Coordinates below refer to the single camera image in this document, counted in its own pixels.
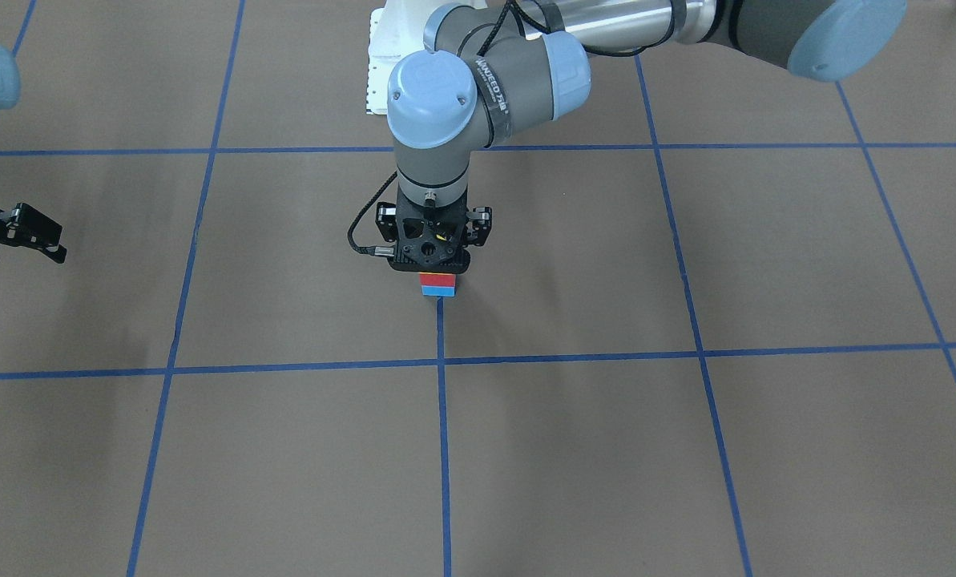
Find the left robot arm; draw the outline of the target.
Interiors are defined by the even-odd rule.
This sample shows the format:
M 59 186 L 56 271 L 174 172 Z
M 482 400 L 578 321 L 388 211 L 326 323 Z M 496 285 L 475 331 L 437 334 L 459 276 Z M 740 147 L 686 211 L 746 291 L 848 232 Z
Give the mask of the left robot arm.
M 372 200 L 391 248 L 433 233 L 436 249 L 480 245 L 466 209 L 470 153 L 558 120 L 591 91 L 591 58 L 711 42 L 801 78 L 836 82 L 873 59 L 904 1 L 507 1 L 424 11 L 422 47 L 387 74 L 397 202 Z

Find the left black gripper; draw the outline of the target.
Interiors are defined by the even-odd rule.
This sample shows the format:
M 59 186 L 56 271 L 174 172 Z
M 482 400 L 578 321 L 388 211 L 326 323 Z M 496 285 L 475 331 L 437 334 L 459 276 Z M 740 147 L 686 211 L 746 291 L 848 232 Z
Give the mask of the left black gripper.
M 438 241 L 434 233 L 452 232 L 452 241 L 465 241 L 466 246 L 483 246 L 492 229 L 492 209 L 477 207 L 468 211 L 467 188 L 459 191 L 456 200 L 437 207 L 419 204 L 408 196 L 408 190 L 397 185 L 397 203 L 379 202 L 375 224 L 387 244 L 398 241 Z

